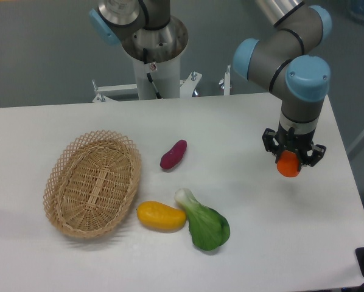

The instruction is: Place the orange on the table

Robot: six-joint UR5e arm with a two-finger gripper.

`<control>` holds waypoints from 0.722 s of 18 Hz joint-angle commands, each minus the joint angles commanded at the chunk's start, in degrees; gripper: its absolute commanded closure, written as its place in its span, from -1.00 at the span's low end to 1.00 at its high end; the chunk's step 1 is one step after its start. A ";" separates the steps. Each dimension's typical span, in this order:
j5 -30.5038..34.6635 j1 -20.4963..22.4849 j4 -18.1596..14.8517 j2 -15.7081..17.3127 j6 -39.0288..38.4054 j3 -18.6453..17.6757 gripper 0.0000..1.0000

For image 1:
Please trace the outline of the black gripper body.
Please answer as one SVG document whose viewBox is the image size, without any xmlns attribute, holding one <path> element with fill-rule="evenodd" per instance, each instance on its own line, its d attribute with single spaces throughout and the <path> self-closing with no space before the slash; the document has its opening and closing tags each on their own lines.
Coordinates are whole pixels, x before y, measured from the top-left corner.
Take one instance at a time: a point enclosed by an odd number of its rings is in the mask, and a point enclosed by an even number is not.
<svg viewBox="0 0 364 292">
<path fill-rule="evenodd" d="M 277 140 L 282 146 L 282 152 L 285 150 L 291 151 L 297 156 L 297 149 L 306 148 L 313 143 L 316 127 L 316 120 L 308 123 L 280 120 L 277 130 Z"/>
</svg>

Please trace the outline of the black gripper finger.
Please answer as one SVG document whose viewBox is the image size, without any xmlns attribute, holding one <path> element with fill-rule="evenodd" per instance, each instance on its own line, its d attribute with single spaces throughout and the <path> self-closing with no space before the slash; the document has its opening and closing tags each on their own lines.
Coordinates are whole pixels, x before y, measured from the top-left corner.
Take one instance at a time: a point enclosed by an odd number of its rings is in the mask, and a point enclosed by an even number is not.
<svg viewBox="0 0 364 292">
<path fill-rule="evenodd" d="M 298 171 L 301 171 L 304 166 L 314 167 L 323 159 L 325 153 L 326 147 L 324 145 L 314 143 L 306 148 L 297 149 Z"/>
<path fill-rule="evenodd" d="M 277 132 L 270 128 L 266 128 L 262 135 L 262 141 L 266 152 L 271 153 L 275 157 L 277 164 L 282 154 L 282 146 L 277 140 Z"/>
</svg>

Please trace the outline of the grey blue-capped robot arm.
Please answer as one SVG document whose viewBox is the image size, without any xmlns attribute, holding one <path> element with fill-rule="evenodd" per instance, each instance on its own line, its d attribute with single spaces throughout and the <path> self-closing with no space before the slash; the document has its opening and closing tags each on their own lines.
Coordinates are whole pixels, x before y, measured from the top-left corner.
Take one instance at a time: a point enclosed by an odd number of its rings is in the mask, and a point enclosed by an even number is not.
<svg viewBox="0 0 364 292">
<path fill-rule="evenodd" d="M 239 76 L 281 100 L 278 129 L 266 129 L 262 140 L 275 156 L 278 172 L 295 177 L 304 166 L 315 166 L 326 151 L 314 144 L 313 136 L 331 70 L 309 53 L 330 34 L 332 20 L 322 7 L 303 1 L 259 1 L 258 6 L 276 32 L 267 41 L 244 40 L 232 66 Z M 89 18 L 104 42 L 121 45 L 131 58 L 141 100 L 192 95 L 180 82 L 188 33 L 171 15 L 169 1 L 100 1 Z"/>
</svg>

